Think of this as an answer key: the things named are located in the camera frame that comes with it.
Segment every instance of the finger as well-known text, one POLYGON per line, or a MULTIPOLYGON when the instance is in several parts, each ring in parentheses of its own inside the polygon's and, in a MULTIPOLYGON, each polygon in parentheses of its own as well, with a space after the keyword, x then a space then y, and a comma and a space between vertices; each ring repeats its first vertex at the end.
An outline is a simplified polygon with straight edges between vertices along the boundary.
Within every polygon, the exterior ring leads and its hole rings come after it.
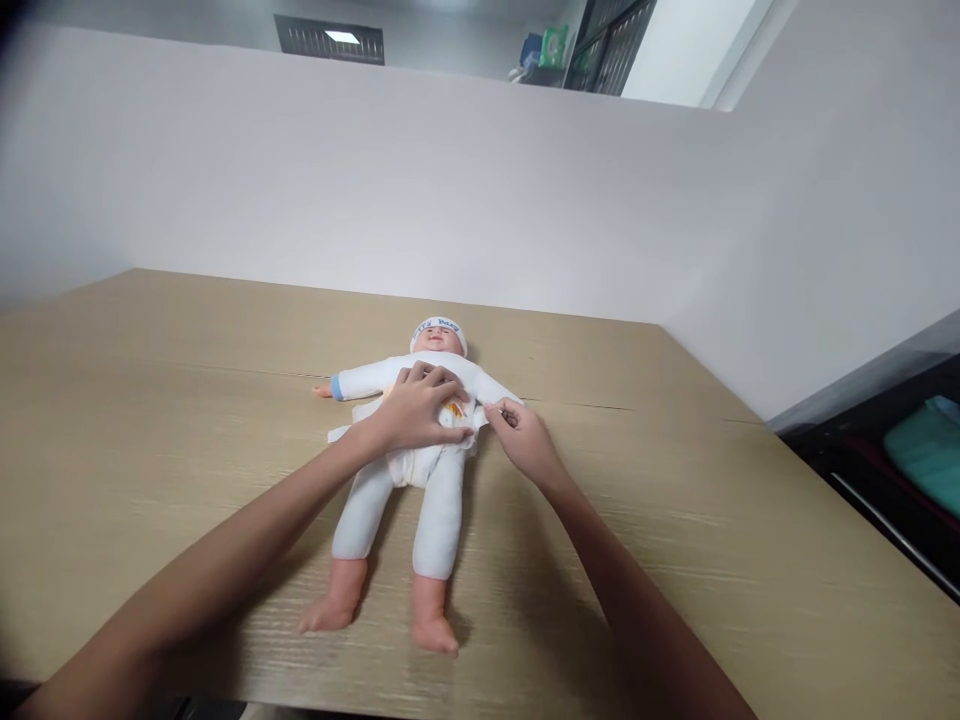
POLYGON ((433 388, 433 393, 438 403, 442 403, 452 395, 456 395, 463 402, 470 402, 470 396, 467 394, 467 391, 464 389, 463 385, 460 384, 459 380, 451 380, 450 382, 445 382, 442 385, 438 385, 437 387, 433 388))
POLYGON ((454 445, 473 435, 473 428, 438 428, 437 444, 454 445))
POLYGON ((528 408, 526 405, 518 403, 516 400, 511 398, 500 398, 496 405, 500 412, 512 413, 517 417, 517 419, 523 417, 523 413, 530 411, 530 408, 528 408))
POLYGON ((447 368, 443 367, 442 365, 437 365, 435 368, 433 368, 424 379, 433 386, 437 386, 446 382, 456 382, 463 386, 463 383, 460 382, 460 378, 457 377, 456 373, 454 373, 452 370, 447 370, 447 368))
POLYGON ((430 363, 425 363, 423 360, 417 360, 417 362, 413 364, 413 369, 410 370, 410 379, 412 382, 423 380, 424 376, 433 372, 433 370, 434 367, 430 363))
POLYGON ((483 414, 487 418, 487 422, 490 423, 490 427, 493 428, 493 431, 498 435, 503 435, 505 433, 511 432, 513 428, 510 427, 510 424, 507 422, 506 418, 500 413, 500 408, 496 405, 484 405, 483 414))

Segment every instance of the human hand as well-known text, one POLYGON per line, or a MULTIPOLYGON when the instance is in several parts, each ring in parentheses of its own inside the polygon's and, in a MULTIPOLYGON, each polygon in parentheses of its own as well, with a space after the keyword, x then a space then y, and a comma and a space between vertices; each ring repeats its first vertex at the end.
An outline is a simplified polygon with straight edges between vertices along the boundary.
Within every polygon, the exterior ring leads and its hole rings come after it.
POLYGON ((418 362, 400 371, 390 394, 360 424, 369 424, 382 440, 384 452, 456 444, 472 435, 473 429, 445 428, 437 419, 440 408, 454 396, 470 401, 460 378, 444 367, 418 362))
POLYGON ((510 462, 534 484, 542 487, 570 479, 546 425, 533 410, 503 398, 495 405, 484 405, 483 413, 510 462))

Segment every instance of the white onesie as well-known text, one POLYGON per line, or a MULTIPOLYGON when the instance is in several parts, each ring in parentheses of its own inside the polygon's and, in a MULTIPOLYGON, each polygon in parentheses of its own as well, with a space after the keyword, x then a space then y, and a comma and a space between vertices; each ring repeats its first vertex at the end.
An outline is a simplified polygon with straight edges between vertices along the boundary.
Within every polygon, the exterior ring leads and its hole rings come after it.
MULTIPOLYGON (((460 355, 447 352, 417 352, 392 357, 353 370, 345 370, 330 381, 337 400, 355 400, 382 393, 397 379, 402 368, 422 360, 442 365, 455 373, 470 396, 469 403, 454 403, 441 410, 440 423, 450 427, 467 425, 478 431, 487 424, 483 403, 495 403, 508 397, 520 399, 478 365, 460 355)), ((354 408, 354 422, 373 413, 380 405, 372 403, 354 408)), ((330 432, 329 440, 339 439, 347 428, 330 432)), ((350 496, 343 508, 333 536, 333 556, 342 560, 365 558, 377 534, 390 491, 401 485, 424 487, 423 507, 413 545, 413 569, 418 575, 447 580, 453 572, 460 539, 463 510, 463 466, 476 451, 476 434, 458 445, 438 445, 419 450, 404 450, 376 460, 353 480, 350 496)))

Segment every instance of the doll leg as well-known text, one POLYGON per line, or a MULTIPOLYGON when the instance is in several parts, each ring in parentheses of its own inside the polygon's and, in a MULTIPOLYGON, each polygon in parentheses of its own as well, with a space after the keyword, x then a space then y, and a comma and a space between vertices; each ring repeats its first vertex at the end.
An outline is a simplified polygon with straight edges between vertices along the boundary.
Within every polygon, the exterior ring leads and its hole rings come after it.
POLYGON ((383 459, 357 473, 333 535, 327 593, 304 611, 299 632, 342 630, 353 622, 367 576, 367 555, 392 490, 393 477, 383 459))
POLYGON ((463 515, 465 452, 440 456, 427 481, 413 544, 413 640, 424 650, 456 657, 460 650, 444 617, 463 515))

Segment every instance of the blue sleeve cuff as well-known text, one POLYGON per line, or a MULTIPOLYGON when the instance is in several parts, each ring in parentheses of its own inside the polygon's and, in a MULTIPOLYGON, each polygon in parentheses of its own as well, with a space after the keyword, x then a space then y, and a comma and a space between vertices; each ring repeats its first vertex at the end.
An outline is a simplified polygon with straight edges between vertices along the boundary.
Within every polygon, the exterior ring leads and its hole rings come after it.
POLYGON ((333 393, 333 397, 343 402, 343 392, 340 390, 340 374, 337 373, 332 378, 330 378, 330 392, 333 393))

